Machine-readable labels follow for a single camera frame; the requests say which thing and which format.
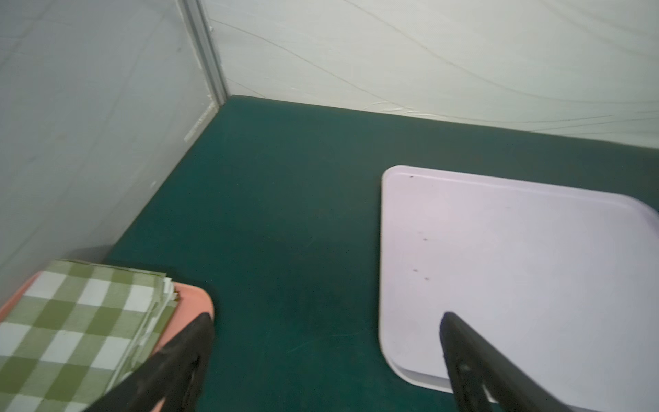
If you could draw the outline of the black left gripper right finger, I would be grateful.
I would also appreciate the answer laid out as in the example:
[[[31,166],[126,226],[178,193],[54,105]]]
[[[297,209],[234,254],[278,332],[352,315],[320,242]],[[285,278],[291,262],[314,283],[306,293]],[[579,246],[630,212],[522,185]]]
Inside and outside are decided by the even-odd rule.
[[[446,312],[439,339],[460,411],[569,411],[454,312]]]

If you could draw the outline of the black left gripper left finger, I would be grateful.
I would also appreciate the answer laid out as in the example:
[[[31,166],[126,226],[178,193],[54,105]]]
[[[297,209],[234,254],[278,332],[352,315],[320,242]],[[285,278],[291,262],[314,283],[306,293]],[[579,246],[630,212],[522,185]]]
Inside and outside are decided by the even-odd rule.
[[[215,336],[205,312],[187,324],[133,374],[87,407],[88,411],[163,411],[196,409]]]

